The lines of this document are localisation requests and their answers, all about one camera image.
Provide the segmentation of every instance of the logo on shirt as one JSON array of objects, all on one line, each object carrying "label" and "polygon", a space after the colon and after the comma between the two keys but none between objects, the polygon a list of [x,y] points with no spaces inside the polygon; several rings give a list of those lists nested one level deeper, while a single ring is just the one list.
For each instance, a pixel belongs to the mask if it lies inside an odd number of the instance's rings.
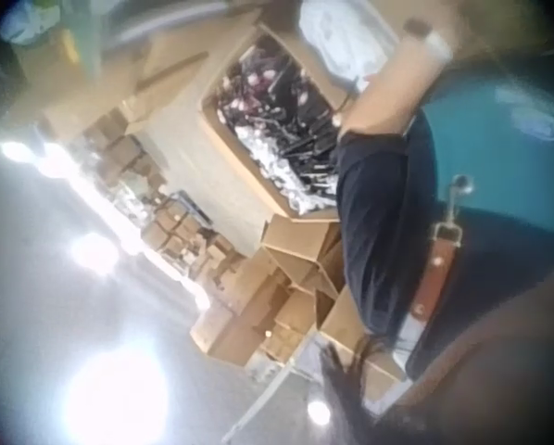
[{"label": "logo on shirt", "polygon": [[554,142],[554,117],[534,108],[518,107],[511,111],[513,125],[524,134],[545,142]]}]

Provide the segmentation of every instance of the open cardboard box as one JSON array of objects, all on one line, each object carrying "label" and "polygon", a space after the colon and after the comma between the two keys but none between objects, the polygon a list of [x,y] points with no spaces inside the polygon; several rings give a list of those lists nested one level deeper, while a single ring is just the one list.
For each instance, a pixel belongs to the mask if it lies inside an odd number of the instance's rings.
[{"label": "open cardboard box", "polygon": [[259,298],[261,294],[271,295],[271,292],[276,292],[277,286],[286,284],[271,255],[260,248],[252,258],[243,261],[235,278],[220,297],[234,313],[241,314],[253,299]]},{"label": "open cardboard box", "polygon": [[235,49],[221,64],[222,69],[207,88],[200,103],[201,124],[219,152],[275,213],[298,222],[337,222],[339,217],[336,209],[316,210],[302,216],[292,210],[287,199],[273,182],[260,174],[257,163],[250,158],[250,153],[245,146],[218,118],[213,97],[217,87],[222,82],[225,71],[237,62],[260,36],[265,34],[268,34],[284,47],[297,64],[308,73],[309,78],[318,87],[331,107],[337,109],[344,104],[347,92],[333,83],[320,59],[297,34],[276,32],[271,29],[269,24],[260,22],[254,27],[243,28],[237,36],[233,45]]},{"label": "open cardboard box", "polygon": [[337,298],[345,284],[339,224],[300,223],[274,215],[261,245],[295,287]]},{"label": "open cardboard box", "polygon": [[245,366],[265,337],[215,302],[191,329],[191,338],[209,357]]},{"label": "open cardboard box", "polygon": [[[358,307],[351,297],[348,287],[345,287],[339,297],[328,310],[329,299],[317,294],[317,328],[321,335],[332,341],[344,362],[350,362],[359,342],[368,334],[359,318]],[[405,378],[404,372],[395,363],[392,354],[376,353],[368,360],[368,374],[377,372],[386,375],[394,381]]]}]

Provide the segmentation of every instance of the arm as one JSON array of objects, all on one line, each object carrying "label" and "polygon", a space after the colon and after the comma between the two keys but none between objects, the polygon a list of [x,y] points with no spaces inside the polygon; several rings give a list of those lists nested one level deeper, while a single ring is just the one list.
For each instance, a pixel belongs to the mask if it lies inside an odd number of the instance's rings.
[{"label": "arm", "polygon": [[[459,47],[452,32],[437,33],[450,46],[449,52]],[[408,164],[402,134],[448,59],[426,42],[406,37],[352,106],[341,131],[337,207],[346,282],[364,324],[374,334],[394,331],[397,320],[390,315],[395,301],[410,293],[424,260],[418,246],[421,241],[411,238],[412,253],[403,259],[401,268],[407,278],[391,274],[391,260],[403,249],[397,241],[401,211],[409,221],[403,233],[406,229],[412,237],[421,234],[421,220],[426,219],[421,218],[422,209],[414,205],[414,198],[406,209],[403,207]],[[426,243],[426,235],[417,237]]]},{"label": "arm", "polygon": [[[460,49],[464,27],[453,6],[440,6],[431,24],[450,53]],[[440,57],[426,42],[406,36],[397,51],[349,110],[341,135],[403,134],[427,90],[440,75],[448,59]]]}]

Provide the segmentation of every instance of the wristband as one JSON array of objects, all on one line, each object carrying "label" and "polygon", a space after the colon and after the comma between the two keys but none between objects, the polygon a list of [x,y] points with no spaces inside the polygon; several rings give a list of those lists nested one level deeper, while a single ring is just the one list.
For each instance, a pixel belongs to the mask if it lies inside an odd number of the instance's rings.
[{"label": "wristband", "polygon": [[452,48],[439,32],[431,31],[423,41],[440,60],[449,63],[454,58]]}]

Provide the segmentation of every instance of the metal clip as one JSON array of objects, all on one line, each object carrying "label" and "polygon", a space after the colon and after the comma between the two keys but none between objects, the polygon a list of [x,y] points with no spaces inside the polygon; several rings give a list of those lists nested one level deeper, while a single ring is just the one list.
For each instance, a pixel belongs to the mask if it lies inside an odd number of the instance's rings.
[{"label": "metal clip", "polygon": [[446,217],[442,222],[434,226],[434,239],[444,233],[444,238],[452,241],[459,248],[462,243],[462,228],[456,224],[458,216],[457,201],[459,197],[470,195],[474,190],[474,182],[471,177],[459,174],[454,177],[448,187],[448,200]]}]

